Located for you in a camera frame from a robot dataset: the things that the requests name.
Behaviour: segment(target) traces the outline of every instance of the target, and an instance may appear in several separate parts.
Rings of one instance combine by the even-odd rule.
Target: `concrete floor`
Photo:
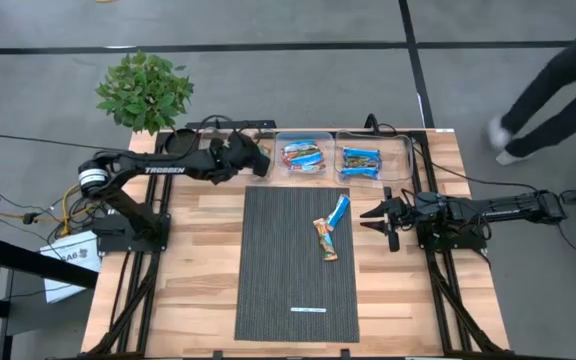
[[[417,41],[571,40],[576,0],[409,1]],[[0,47],[186,45],[306,41],[405,41],[389,0],[0,0]],[[576,187],[576,135],[529,162],[501,168],[480,133],[513,103],[559,49],[421,50],[436,127],[455,128],[467,173],[555,192]],[[196,94],[186,119],[211,113],[275,119],[280,127],[349,127],[368,112],[397,127],[420,127],[407,50],[329,50],[165,54],[188,65]],[[125,148],[130,132],[96,110],[92,89],[119,55],[0,55],[0,134]],[[576,96],[562,90],[529,124],[534,128]],[[76,182],[94,149],[0,139],[0,191],[46,206]],[[512,188],[471,184],[474,197]],[[0,209],[14,208],[0,206]],[[563,227],[576,244],[576,207]],[[50,228],[32,230],[46,235]],[[493,226],[493,277],[512,348],[576,358],[576,253],[552,227]],[[0,238],[36,250],[42,241],[0,223]],[[13,293],[42,288],[16,274]],[[13,359],[73,356],[90,293],[47,309],[42,296],[15,308]],[[49,311],[42,319],[24,315]]]

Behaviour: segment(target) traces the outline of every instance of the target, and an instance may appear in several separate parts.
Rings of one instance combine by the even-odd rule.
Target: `gray mat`
[[[331,233],[336,261],[323,261],[312,224],[341,194],[348,189],[246,188],[235,340],[359,341],[350,206]]]

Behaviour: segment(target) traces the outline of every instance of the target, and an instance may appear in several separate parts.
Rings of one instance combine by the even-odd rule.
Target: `person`
[[[498,151],[497,162],[509,165],[524,160],[537,150],[554,146],[576,133],[576,98],[526,136],[516,134],[528,120],[562,87],[576,81],[576,39],[551,59],[502,117],[487,128],[488,140]]]

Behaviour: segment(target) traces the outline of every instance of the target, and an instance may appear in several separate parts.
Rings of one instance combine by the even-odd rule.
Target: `potted plant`
[[[106,115],[112,114],[115,124],[134,132],[147,130],[154,135],[162,128],[170,128],[173,132],[166,140],[168,152],[186,151],[194,143],[188,143],[194,132],[176,130],[174,119],[186,114],[194,91],[188,76],[175,74],[185,68],[173,68],[170,60],[146,55],[141,50],[133,57],[126,54],[119,66],[108,67],[106,81],[95,89],[103,99],[97,108],[105,110]]]

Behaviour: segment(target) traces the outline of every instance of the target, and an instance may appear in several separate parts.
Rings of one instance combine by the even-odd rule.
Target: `wooden tabletop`
[[[463,173],[454,132],[431,129],[427,134],[433,161]],[[263,141],[272,147],[272,140],[262,140],[262,144]],[[153,152],[154,143],[155,139],[148,135],[133,135],[130,150]],[[419,158],[418,162],[422,186],[426,189],[423,163]],[[274,166],[270,180],[265,182],[255,180],[247,172],[218,186],[185,176],[174,177],[169,205],[172,230],[159,266],[146,356],[212,356],[214,350],[222,350],[224,356],[339,356],[339,351],[346,348],[353,356],[442,354],[426,259],[417,246],[415,232],[400,232],[401,250],[389,252],[382,234],[359,225],[359,215],[383,200],[383,189],[355,186],[350,187],[350,198],[360,342],[234,340],[245,186],[344,186],[335,183],[333,171],[323,179],[286,177],[280,171],[280,166]],[[440,169],[435,169],[435,176],[441,193],[470,196],[463,178]],[[137,177],[124,190],[136,201],[143,201],[147,182],[146,176]],[[387,185],[395,196],[401,188],[412,190],[410,180]],[[464,305],[488,336],[507,348],[488,265],[470,250],[453,251],[453,256]],[[95,346],[108,330],[123,258],[124,253],[103,258],[82,351]],[[124,305],[130,265],[119,309]],[[454,314],[450,306],[446,309],[453,347],[458,349]],[[129,350],[136,348],[140,317],[138,309],[130,331]]]

